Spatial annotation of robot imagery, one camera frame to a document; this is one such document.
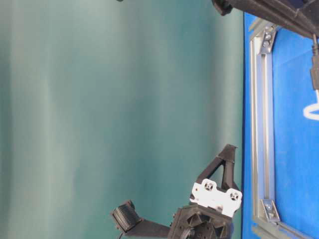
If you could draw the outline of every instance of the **blue surface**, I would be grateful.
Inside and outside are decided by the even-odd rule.
[[[252,232],[253,223],[253,200],[251,178],[251,127],[250,127],[250,69],[249,69],[249,26],[256,17],[245,13],[245,85],[244,85],[244,164],[243,164],[243,239],[259,238]]]
[[[319,121],[303,116],[316,102],[311,46],[281,29],[273,49],[276,204],[283,222],[319,238]]]

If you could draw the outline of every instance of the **black 3d-printed part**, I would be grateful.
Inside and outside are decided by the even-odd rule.
[[[212,0],[221,15],[234,7],[302,36],[319,35],[319,0]]]
[[[201,184],[205,178],[210,178],[216,172],[216,170],[223,165],[224,172],[221,189],[228,190],[229,188],[233,188],[238,190],[238,187],[234,182],[235,150],[235,146],[227,144],[223,151],[221,151],[199,175],[196,183]]]
[[[211,208],[191,204],[177,210],[168,239],[229,239],[231,234],[230,217]]]
[[[112,212],[112,216],[123,232],[127,232],[135,227],[142,220],[135,212],[134,205],[131,201],[127,201],[123,205],[117,207]]]
[[[111,216],[127,237],[167,238],[169,227],[140,218],[131,200],[115,208]]]

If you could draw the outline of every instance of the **teal backdrop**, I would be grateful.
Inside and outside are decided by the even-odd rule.
[[[109,213],[127,199],[169,225],[227,143],[241,187],[239,11],[2,0],[0,83],[2,239],[114,239]],[[234,225],[239,239],[240,210]]]

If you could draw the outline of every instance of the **white cable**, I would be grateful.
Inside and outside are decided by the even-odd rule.
[[[311,120],[319,120],[319,113],[314,113],[319,111],[319,90],[316,90],[317,103],[309,105],[304,108],[304,116]]]

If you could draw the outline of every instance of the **black cable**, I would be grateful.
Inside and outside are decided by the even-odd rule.
[[[121,233],[121,234],[119,235],[118,239],[121,239],[121,238],[122,238],[122,236],[123,236],[123,233]]]

